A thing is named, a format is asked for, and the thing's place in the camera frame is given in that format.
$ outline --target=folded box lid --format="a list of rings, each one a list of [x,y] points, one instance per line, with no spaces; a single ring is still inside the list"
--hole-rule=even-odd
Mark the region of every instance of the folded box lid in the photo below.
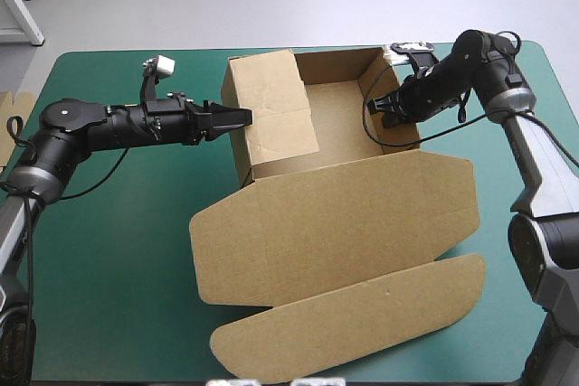
[[[245,128],[251,166],[319,151],[291,50],[231,59],[223,86],[226,104],[253,111],[253,124]]]
[[[408,151],[258,179],[190,231],[205,302],[280,306],[433,261],[478,226],[471,162]]]

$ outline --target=black cable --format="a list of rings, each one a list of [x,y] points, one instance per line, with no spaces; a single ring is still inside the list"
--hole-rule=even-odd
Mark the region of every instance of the black cable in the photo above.
[[[520,43],[517,45],[516,50],[520,50]],[[436,139],[437,137],[442,137],[445,135],[448,135],[449,133],[452,133],[454,131],[460,130],[461,128],[465,128],[468,126],[471,126],[479,121],[481,121],[482,119],[488,118],[492,115],[495,115],[497,113],[504,113],[504,112],[509,112],[508,117],[514,117],[514,116],[518,116],[518,117],[522,117],[524,119],[527,119],[531,122],[533,122],[534,124],[540,126],[541,128],[543,128],[543,130],[547,133],[547,135],[551,138],[551,140],[553,141],[553,143],[555,144],[555,146],[565,155],[565,157],[567,157],[567,159],[569,159],[569,161],[571,163],[573,163],[573,165],[575,165],[575,167],[579,168],[579,161],[573,157],[573,155],[563,146],[563,144],[559,141],[559,139],[557,139],[557,137],[555,136],[555,133],[553,133],[551,131],[551,129],[541,120],[535,118],[533,115],[530,114],[531,110],[522,110],[522,111],[514,111],[511,109],[507,109],[507,108],[499,108],[497,110],[492,110],[489,113],[485,113],[483,115],[480,115],[476,118],[471,119],[470,121],[467,121],[463,124],[459,124],[458,126],[455,127],[451,127],[448,128],[446,130],[442,130],[439,133],[436,133],[434,135],[428,136],[428,137],[424,137],[422,139],[418,139],[418,140],[414,140],[412,142],[406,142],[406,143],[399,143],[399,144],[390,144],[388,142],[384,142],[382,140],[380,140],[377,137],[374,137],[372,135],[372,133],[370,133],[370,130],[368,129],[368,125],[366,123],[366,116],[365,116],[365,110],[366,110],[366,103],[368,101],[368,98],[370,96],[370,94],[372,93],[372,91],[374,90],[375,85],[378,83],[378,81],[382,78],[382,76],[384,74],[386,74],[387,71],[389,71],[390,69],[392,69],[392,65],[389,65],[388,67],[384,68],[376,77],[376,79],[374,80],[374,82],[372,83],[372,86],[370,87],[370,89],[368,90],[368,92],[365,94],[364,98],[363,98],[363,105],[362,105],[362,124],[364,126],[364,131],[367,134],[367,136],[372,139],[375,143],[377,143],[380,146],[390,146],[390,147],[407,147],[407,146],[416,146],[419,145],[423,142],[429,141],[429,140],[433,140]]]
[[[375,143],[377,143],[380,146],[390,146],[392,148],[404,148],[404,147],[408,147],[408,146],[416,146],[416,145],[419,145],[421,143],[427,142],[429,140],[436,139],[437,137],[448,135],[449,133],[452,133],[453,131],[456,131],[456,130],[460,130],[461,128],[471,126],[472,124],[475,124],[475,123],[481,121],[482,119],[484,119],[484,118],[486,118],[486,117],[488,117],[496,112],[498,113],[498,112],[505,111],[505,109],[500,109],[500,110],[496,110],[495,112],[490,112],[488,114],[480,115],[474,119],[471,119],[470,121],[466,121],[463,124],[459,124],[458,126],[448,128],[447,130],[443,130],[440,133],[436,133],[434,135],[424,137],[422,139],[413,140],[412,142],[404,142],[404,143],[398,143],[398,144],[391,144],[388,142],[384,142],[384,141],[380,140],[379,138],[374,137],[372,135],[372,133],[370,133],[370,130],[368,129],[368,125],[366,122],[365,111],[366,111],[366,104],[367,104],[368,98],[369,98],[370,94],[372,93],[372,91],[374,90],[374,87],[376,86],[378,81],[380,79],[382,79],[382,76],[384,76],[387,71],[391,70],[392,67],[393,67],[392,65],[388,65],[386,68],[384,68],[382,71],[380,71],[380,73],[376,76],[374,82],[372,83],[372,86],[368,89],[368,92],[365,94],[363,101],[362,101],[362,125],[364,126],[364,131],[365,131],[366,135],[370,139],[372,139],[372,141],[374,141]]]
[[[14,131],[14,122],[16,122],[16,131]],[[15,145],[18,146],[19,148],[30,147],[30,149],[32,150],[31,160],[34,160],[36,158],[36,147],[31,141],[20,138],[23,129],[24,129],[24,120],[22,119],[22,117],[16,115],[13,117],[8,117],[8,119],[6,120],[6,131],[8,132],[8,135],[12,138],[12,140],[14,140]]]
[[[114,174],[114,172],[117,170],[117,168],[120,166],[121,162],[123,161],[123,159],[125,158],[125,156],[128,153],[129,148],[125,148],[125,150],[122,152],[122,154],[119,157],[119,160],[117,160],[117,163],[115,163],[114,166],[112,166],[112,168],[109,170],[109,173],[106,174],[104,176],[104,178],[102,180],[100,180],[98,183],[94,184],[92,187],[89,187],[86,190],[83,190],[82,192],[76,193],[76,194],[70,194],[68,196],[63,196],[61,198],[61,201],[66,201],[67,199],[74,199],[74,198],[79,198],[87,193],[92,192],[93,190],[95,190],[97,187],[101,186],[105,181],[107,181],[111,175]]]
[[[551,131],[551,129],[547,126],[547,124],[545,124],[540,119],[535,118],[533,115],[529,115],[528,113],[518,112],[517,115],[524,118],[524,119],[528,119],[533,124],[537,124],[538,126],[543,128],[543,130],[545,130],[545,132],[551,138],[551,140],[553,141],[555,146],[557,148],[559,148],[559,150],[563,154],[565,154],[565,157],[567,157],[569,159],[569,161],[575,165],[575,167],[579,168],[579,161],[577,161],[577,159],[575,157],[573,157],[573,155],[567,150],[567,148],[565,148],[563,146],[563,144],[559,141],[559,139],[556,138],[555,133],[553,133],[553,131]]]

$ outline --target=cardboard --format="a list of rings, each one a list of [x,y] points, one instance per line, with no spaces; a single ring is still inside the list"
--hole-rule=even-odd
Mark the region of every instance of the cardboard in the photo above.
[[[36,98],[33,94],[22,92],[13,98],[12,92],[0,92],[0,166],[8,165],[14,151],[14,140],[6,131],[6,121],[11,116],[20,116],[24,123],[33,111]]]
[[[473,176],[413,150],[258,179],[192,219],[200,297],[280,306],[433,261],[479,226]]]
[[[318,151],[308,97],[290,50],[233,59],[226,80],[234,83],[224,85],[233,104],[253,111],[253,124],[245,130],[252,165]]]
[[[479,299],[484,269],[468,255],[275,307],[219,327],[211,349],[239,378],[291,381],[455,323]]]
[[[240,185],[404,151],[376,145],[362,128],[364,95],[398,87],[383,55],[379,47],[296,55],[284,50],[230,60],[222,101],[253,110],[253,125],[231,134]],[[385,129],[379,115],[368,124],[384,141],[419,138],[414,124]],[[267,152],[257,143],[267,143]]]
[[[274,306],[214,332],[233,374],[290,381],[474,307],[482,259],[433,262],[479,226],[472,164],[363,129],[364,100],[398,86],[381,48],[230,60],[222,100],[254,124],[231,134],[242,189],[191,221],[197,286],[207,303]],[[366,116],[383,142],[419,138]]]

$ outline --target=robotic arm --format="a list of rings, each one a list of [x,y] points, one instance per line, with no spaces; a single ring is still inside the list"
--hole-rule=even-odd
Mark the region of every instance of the robotic arm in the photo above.
[[[140,104],[103,106],[62,99],[47,106],[40,129],[25,144],[5,186],[0,207],[0,384],[28,384],[34,324],[28,293],[16,278],[27,241],[43,209],[62,198],[77,165],[93,151],[172,143],[199,145],[252,123],[248,109],[205,101],[196,105],[181,92],[158,99],[155,86],[173,73],[163,56],[144,64]]]
[[[515,63],[520,44],[518,37],[514,47],[500,34],[468,30],[440,62],[430,45],[393,44],[414,75],[367,106],[384,112],[385,127],[456,105],[464,122],[474,89],[487,118],[503,127],[525,184],[511,207],[508,242],[531,297],[546,310],[519,384],[572,386],[579,384],[579,179],[534,118],[536,97]]]

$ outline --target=green tabletop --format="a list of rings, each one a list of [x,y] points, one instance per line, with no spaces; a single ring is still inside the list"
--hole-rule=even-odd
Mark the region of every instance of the green tabletop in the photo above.
[[[440,44],[436,54],[448,54]],[[141,62],[159,53],[176,74],[158,92],[220,99],[227,58],[263,50],[72,52],[55,63],[25,134],[61,98],[138,102]],[[535,43],[518,56],[538,98],[537,115],[579,154],[579,129],[549,62]],[[469,118],[481,109],[476,98]],[[420,125],[423,136],[456,124],[456,109]],[[515,379],[543,319],[531,303],[507,243],[509,206],[522,182],[500,127],[483,120],[423,149],[469,158],[481,225],[447,256],[487,261],[484,293],[456,325],[326,372],[350,381]],[[98,181],[120,151],[79,166],[68,193]],[[231,377],[209,349],[211,332],[258,308],[208,306],[199,299],[189,240],[191,217],[237,189],[228,137],[201,146],[133,149],[95,192],[50,206],[35,233],[36,380],[204,381]]]

